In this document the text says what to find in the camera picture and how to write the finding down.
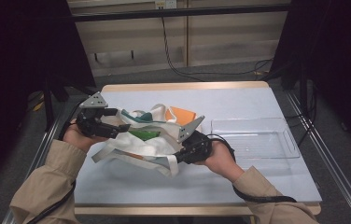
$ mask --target wire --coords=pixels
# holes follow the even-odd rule
[[[245,72],[240,72],[240,73],[215,73],[215,72],[198,72],[198,73],[185,73],[182,71],[177,70],[174,66],[173,63],[170,59],[170,54],[169,54],[169,46],[168,46],[168,42],[167,42],[167,34],[166,34],[166,28],[164,25],[164,18],[161,18],[161,24],[163,26],[163,38],[164,38],[164,50],[166,52],[166,58],[167,58],[167,63],[169,64],[170,68],[179,76],[182,77],[188,77],[188,78],[192,78],[198,81],[202,81],[204,82],[204,80],[201,80],[197,77],[191,77],[194,75],[224,75],[224,76],[240,76],[240,75],[244,75],[244,74],[250,74],[253,72],[258,71],[259,69],[261,69],[263,66],[265,66],[268,62],[272,61],[272,59],[267,59],[267,60],[262,60],[262,61],[258,61],[255,63],[254,69],[249,70],[249,71],[245,71]]]
[[[229,152],[231,153],[231,156],[233,157],[233,160],[236,161],[236,157],[234,156],[234,149],[229,145],[229,143],[223,137],[217,134],[208,134],[207,137],[209,135],[213,135],[218,138],[207,138],[202,141],[196,142],[193,145],[199,146],[201,143],[206,143],[206,142],[215,142],[215,141],[221,142],[229,150]],[[288,196],[269,196],[269,197],[252,196],[239,191],[234,185],[232,186],[237,196],[239,196],[245,201],[252,202],[252,203],[283,203],[283,202],[295,203],[297,202],[295,199]]]
[[[311,106],[310,109],[308,110],[308,112],[313,112],[316,110],[316,107],[315,106]],[[294,115],[294,116],[284,116],[284,118],[286,119],[287,122],[293,120],[293,119],[300,119],[302,118],[303,116],[305,116],[303,113],[301,114],[298,114],[298,115]],[[304,121],[303,122],[298,122],[297,124],[294,124],[294,125],[288,125],[289,128],[294,128],[294,127],[297,127],[297,126],[300,126],[304,124]]]
[[[290,68],[295,62],[297,62],[296,59],[289,60],[288,62],[282,64],[280,67],[274,69],[274,71],[271,71],[265,77],[262,77],[260,80],[261,81],[269,81],[273,78],[281,77],[281,72],[284,71],[285,69]]]
[[[311,96],[311,100],[310,100],[310,106],[311,108],[313,108],[313,113],[312,116],[308,115],[307,119],[309,119],[308,122],[304,121],[303,123],[307,123],[307,129],[306,132],[304,133],[304,135],[302,136],[302,138],[298,141],[298,147],[301,146],[303,140],[305,139],[305,137],[307,136],[307,134],[311,131],[311,129],[314,126],[314,123],[316,121],[316,109],[317,109],[317,89],[316,89],[316,85],[313,86],[313,93]]]
[[[86,100],[86,99],[80,100],[80,101],[74,106],[74,108],[73,108],[73,110],[71,111],[71,113],[68,115],[67,120],[65,121],[65,123],[64,123],[64,125],[63,125],[63,127],[62,127],[62,129],[60,130],[59,138],[58,138],[59,140],[63,141],[65,132],[67,131],[68,127],[70,127],[71,125],[75,124],[75,123],[71,123],[71,122],[70,122],[70,121],[71,121],[71,118],[72,118],[72,117],[74,116],[74,114],[76,113],[76,111],[77,111],[79,105],[82,104],[85,100]]]
[[[77,182],[74,181],[72,183],[72,188],[67,192],[67,194],[64,195],[57,203],[54,203],[53,205],[49,206],[46,208],[44,211],[42,211],[38,216],[33,218],[31,221],[28,222],[28,224],[36,224],[43,218],[47,217],[50,213],[52,213],[54,210],[58,209],[62,204],[64,204],[73,194],[75,188],[76,188]]]

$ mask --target gray floor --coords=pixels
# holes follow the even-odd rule
[[[228,63],[217,65],[196,66],[180,68],[184,72],[221,72],[236,73],[254,68],[255,63]],[[254,75],[193,75],[203,81],[232,81],[255,80]],[[195,81],[188,77],[181,77],[170,69],[146,71],[122,75],[96,77],[97,90],[105,84],[117,83],[150,83],[150,82],[189,82]],[[281,89],[278,80],[270,81],[274,95],[285,116],[295,115],[286,93]],[[75,90],[69,90],[72,100],[78,98]],[[60,103],[54,100],[55,112],[60,108]],[[289,125],[298,141],[304,134],[304,128],[298,124],[297,119],[290,119]],[[338,162],[344,174],[351,183],[351,133],[345,132],[341,120],[332,111],[329,104],[318,95],[317,116],[315,127],[322,135],[333,157]],[[45,129],[44,110],[29,112],[21,124],[18,138],[15,139],[14,150],[0,167],[0,222],[6,215],[7,208],[13,193],[20,186],[29,170],[31,161],[39,147]],[[321,223],[351,223],[351,209],[344,199],[343,194],[333,181],[326,165],[318,155],[313,142],[309,137],[302,142],[300,147],[308,168],[319,187],[323,198],[322,212],[317,216]],[[174,217],[79,217],[83,223],[177,223]],[[193,223],[242,223],[240,217],[196,217]]]

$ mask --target metal rail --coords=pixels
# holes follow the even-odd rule
[[[300,110],[300,102],[295,95],[294,92],[288,91],[287,96],[291,105],[293,106],[295,112],[297,114],[301,114]],[[305,130],[309,130],[310,139],[314,143],[318,153],[321,156],[321,159],[326,164],[330,174],[332,175],[336,185],[339,187],[339,190],[343,194],[344,198],[346,199],[347,203],[351,208],[351,184],[347,180],[346,176],[344,175],[342,169],[339,167],[336,160],[332,157],[329,148],[324,143],[323,139],[321,138],[320,134],[316,130],[315,126],[311,122],[311,120],[301,117],[301,122]]]
[[[244,7],[190,7],[163,10],[142,10],[112,13],[84,13],[66,17],[36,18],[42,22],[81,22],[81,21],[115,21],[130,19],[147,19],[162,17],[205,16],[220,14],[260,13],[289,11],[290,4],[255,5]]]
[[[50,127],[49,131],[46,132],[44,134],[44,137],[42,138],[41,144],[38,147],[38,150],[35,154],[34,160],[27,172],[27,175],[24,179],[27,179],[27,177],[33,172],[33,170],[35,170],[36,168],[38,168],[39,166],[42,166],[45,158],[48,155],[49,152],[49,147],[50,144],[53,140],[54,134],[56,134],[56,131],[59,128],[59,123],[61,120],[65,120],[66,116],[64,113],[65,110],[65,104],[66,103],[62,103],[61,105],[61,109],[59,111],[59,115],[57,116],[56,120],[54,120],[52,126]],[[3,224],[15,224],[15,220],[13,218],[12,212],[10,211],[10,209],[7,211],[6,216],[4,217],[4,220],[2,222]]]

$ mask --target transparent tray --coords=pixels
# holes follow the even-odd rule
[[[213,119],[211,133],[223,137],[236,159],[295,159],[300,151],[284,119]]]

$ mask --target beige sleeve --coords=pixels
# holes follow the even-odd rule
[[[249,168],[233,185],[251,196],[282,195],[255,167]],[[258,223],[317,223],[303,203],[249,203]]]
[[[82,150],[54,140],[45,165],[31,173],[10,203],[16,222],[27,223],[64,197],[72,188],[85,158]],[[74,195],[39,223],[78,223]]]

